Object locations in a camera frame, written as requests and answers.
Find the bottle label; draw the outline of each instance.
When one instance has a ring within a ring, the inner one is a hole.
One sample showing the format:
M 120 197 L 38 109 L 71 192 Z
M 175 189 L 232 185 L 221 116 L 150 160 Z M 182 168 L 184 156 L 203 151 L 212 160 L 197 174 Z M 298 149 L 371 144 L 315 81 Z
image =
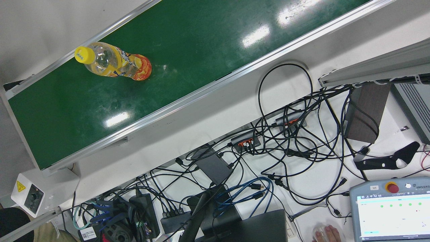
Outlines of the bottle label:
M 109 65 L 102 73 L 103 76 L 124 76 L 126 73 L 121 71 L 122 67 L 126 65 L 131 65 L 133 66 L 132 68 L 136 69 L 136 71 L 133 71 L 134 74 L 129 74 L 127 75 L 127 77 L 132 78 L 135 81 L 141 81 L 149 77 L 149 75 L 151 74 L 152 66 L 148 58 L 138 54 L 129 54 L 121 50 L 120 48 L 112 45 L 109 46 L 115 52 L 115 56 L 118 60 L 118 66 L 114 67 L 112 65 Z

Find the red emergency stop button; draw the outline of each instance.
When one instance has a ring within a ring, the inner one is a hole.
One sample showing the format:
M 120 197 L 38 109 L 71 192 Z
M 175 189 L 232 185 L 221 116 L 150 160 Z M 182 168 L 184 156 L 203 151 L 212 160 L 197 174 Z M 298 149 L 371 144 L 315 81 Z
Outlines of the red emergency stop button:
M 387 184 L 387 190 L 390 193 L 398 193 L 399 192 L 399 187 L 395 183 L 388 183 Z

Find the white mouse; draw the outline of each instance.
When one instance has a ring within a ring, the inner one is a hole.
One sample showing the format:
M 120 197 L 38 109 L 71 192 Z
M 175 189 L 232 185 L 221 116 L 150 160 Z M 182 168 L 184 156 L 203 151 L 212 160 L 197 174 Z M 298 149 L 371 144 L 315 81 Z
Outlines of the white mouse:
M 321 233 L 321 236 L 322 236 L 322 238 L 324 239 L 324 241 L 325 242 L 329 242 L 329 239 L 327 238 L 327 236 L 326 236 L 326 231 L 324 230 L 324 228 L 325 228 L 326 226 L 325 225 L 318 225 L 318 226 L 315 226 L 315 228 L 313 228 L 313 231 L 312 231 L 312 238 L 316 241 L 316 238 L 315 238 L 315 233 L 318 231 L 318 232 L 320 232 Z
M 326 230 L 324 229 L 327 226 L 328 225 L 317 225 L 317 226 L 315 226 L 315 228 L 312 231 L 312 238 L 316 241 L 315 233 L 318 231 L 321 233 L 321 237 L 324 239 L 324 242 L 329 242 L 329 239 L 327 238 L 327 235 L 326 235 Z M 340 236 L 341 240 L 344 241 L 344 236 L 343 236 L 341 231 L 339 231 L 339 236 Z

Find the metal frame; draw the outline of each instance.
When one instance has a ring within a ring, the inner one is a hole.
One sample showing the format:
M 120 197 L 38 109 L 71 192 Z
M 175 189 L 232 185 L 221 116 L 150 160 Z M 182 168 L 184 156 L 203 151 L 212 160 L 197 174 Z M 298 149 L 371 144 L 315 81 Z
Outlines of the metal frame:
M 137 15 L 139 15 L 140 13 L 144 12 L 145 10 L 149 9 L 151 6 L 155 5 L 156 3 L 158 3 L 160 0 L 152 0 L 152 1 L 148 1 L 146 3 L 144 3 L 143 5 L 141 5 L 140 7 L 138 7 L 137 9 L 133 10 L 131 13 L 129 13 L 128 15 L 124 16 L 119 22 L 117 22 L 116 24 L 114 24 L 113 26 L 105 29 L 104 31 L 102 31 L 101 33 L 97 34 L 96 36 L 94 36 L 93 38 L 91 38 L 90 40 L 86 41 L 85 43 L 83 43 L 83 45 L 87 45 L 89 43 L 98 41 L 100 39 L 102 39 L 103 37 L 107 36 L 109 33 L 113 32 L 114 30 L 118 29 L 119 27 L 121 27 L 122 25 L 124 25 L 125 23 L 127 23 L 128 21 L 130 21 L 132 18 L 136 17 Z M 247 73 L 264 66 L 267 63 L 270 63 L 274 60 L 276 60 L 277 58 L 282 57 L 283 55 L 321 37 L 324 36 L 326 34 L 330 34 L 333 31 L 336 31 L 392 2 L 394 2 L 395 0 L 373 0 L 370 1 L 326 24 L 324 24 L 323 26 L 320 26 L 319 28 L 291 41 L 290 43 L 264 55 L 263 57 L 233 71 L 232 73 L 230 73 L 229 75 L 222 77 L 214 82 L 211 82 L 207 85 L 205 85 L 202 88 L 197 89 L 196 91 L 170 103 L 169 105 L 166 105 L 165 107 L 137 120 L 136 122 L 134 122 L 133 124 L 111 134 L 106 136 L 105 138 L 87 146 L 86 148 L 83 148 L 80 151 L 77 151 L 65 158 L 63 158 L 62 160 L 58 161 L 57 163 L 53 164 L 52 166 L 46 168 L 43 170 L 43 173 L 45 175 L 50 175 L 52 173 L 54 173 L 55 171 L 57 171 L 58 169 L 61 169 L 63 167 L 66 167 L 74 162 L 76 162 L 78 159 L 83 158 L 85 156 L 88 156 L 94 152 L 96 152 L 97 150 L 100 150 L 140 129 L 142 129 L 145 126 L 150 125 L 151 123 L 156 122 L 157 120 L 162 119 L 163 117 L 166 117 L 198 100 L 200 100 L 201 98 L 204 98 L 205 96 L 209 95 L 210 93 L 212 93 L 213 91 L 217 90 L 218 88 L 221 88 L 227 84 L 229 84 L 230 82 L 242 77 L 243 75 L 246 75 Z M 33 84 L 34 82 L 36 82 L 37 80 L 41 79 L 43 76 L 47 75 L 49 72 L 53 71 L 55 68 L 59 67 L 60 65 L 62 65 L 63 63 L 65 63 L 66 61 L 68 61 L 69 59 L 71 59 L 73 56 L 73 53 L 70 52 L 69 54 L 67 54 L 66 56 L 64 56 L 63 58 L 59 59 L 58 61 L 56 61 L 54 64 L 52 64 L 51 66 L 47 67 L 46 69 L 44 69 L 43 71 L 41 71 L 40 73 L 38 73 L 37 75 L 32 76 L 31 78 L 28 79 L 28 81 L 26 81 L 25 83 L 23 83 L 22 85 L 19 85 L 19 87 L 17 87 L 16 89 L 10 90 L 9 92 L 13 92 L 11 94 L 8 95 L 8 99 L 10 99 L 12 96 L 18 94 L 19 92 L 21 92 L 23 89 L 25 89 L 26 87 L 30 86 L 31 84 Z
M 37 229 L 42 224 L 48 222 L 49 220 L 55 218 L 57 215 L 61 214 L 60 207 L 56 207 L 54 210 L 47 212 L 39 217 L 35 218 L 33 221 L 15 229 L 14 231 L 6 234 L 0 238 L 0 242 L 12 242 L 22 236 L 26 235 L 28 232 Z
M 322 87 L 430 73 L 430 39 L 334 70 L 318 79 Z

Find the sticker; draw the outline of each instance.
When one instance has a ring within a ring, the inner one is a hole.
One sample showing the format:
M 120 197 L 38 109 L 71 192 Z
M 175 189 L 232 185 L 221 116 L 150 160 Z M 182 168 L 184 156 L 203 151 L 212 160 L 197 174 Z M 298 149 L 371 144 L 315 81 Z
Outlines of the sticker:
M 94 229 L 92 227 L 88 227 L 86 229 L 79 230 L 79 232 L 81 233 L 83 240 L 89 240 L 89 239 L 97 238 L 97 235 L 95 234 Z
M 18 192 L 22 192 L 25 189 L 25 186 L 19 181 L 16 181 L 16 187 L 18 188 Z

